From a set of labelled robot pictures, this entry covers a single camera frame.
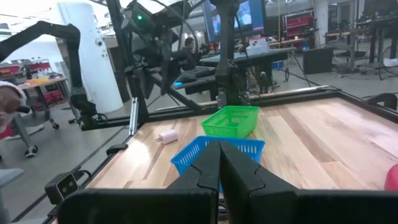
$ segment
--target person's hand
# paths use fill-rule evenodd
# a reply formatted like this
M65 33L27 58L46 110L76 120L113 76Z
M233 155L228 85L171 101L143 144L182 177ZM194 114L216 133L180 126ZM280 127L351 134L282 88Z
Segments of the person's hand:
M21 98L18 92L9 86L0 87L0 113L11 114L21 105Z

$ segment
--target caster wheel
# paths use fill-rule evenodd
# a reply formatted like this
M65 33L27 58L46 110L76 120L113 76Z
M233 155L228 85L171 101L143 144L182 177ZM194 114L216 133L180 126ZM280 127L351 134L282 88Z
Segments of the caster wheel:
M30 147L29 150L26 150L26 152L25 152L26 158L33 158L33 157L35 157L36 154L37 154L37 151L38 151L37 146L32 146L32 147Z

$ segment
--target blue basket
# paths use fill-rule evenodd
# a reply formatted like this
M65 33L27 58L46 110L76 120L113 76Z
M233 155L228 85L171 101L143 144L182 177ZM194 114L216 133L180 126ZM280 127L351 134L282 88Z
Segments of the blue basket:
M210 141L226 141L237 147L241 152L260 163L262 149L265 141L252 139L224 138L214 136L198 136L189 145L185 146L177 155L173 157L171 163L175 165L177 171L182 175L191 166L192 162L198 157L199 153L206 148Z

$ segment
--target green basket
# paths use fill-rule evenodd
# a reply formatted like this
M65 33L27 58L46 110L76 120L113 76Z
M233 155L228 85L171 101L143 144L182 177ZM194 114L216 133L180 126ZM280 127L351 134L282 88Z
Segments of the green basket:
M257 126L257 106L225 106L201 126L208 136L245 138Z

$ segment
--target monitor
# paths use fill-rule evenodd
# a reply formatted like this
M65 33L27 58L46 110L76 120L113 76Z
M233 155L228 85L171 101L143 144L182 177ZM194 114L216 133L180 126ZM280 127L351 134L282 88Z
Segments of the monitor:
M221 19L216 6L206 0L203 5L203 15L210 43L218 42L221 38ZM240 0L237 12L244 35L263 34L265 30L266 8L264 1ZM235 36L239 37L238 22L235 19Z

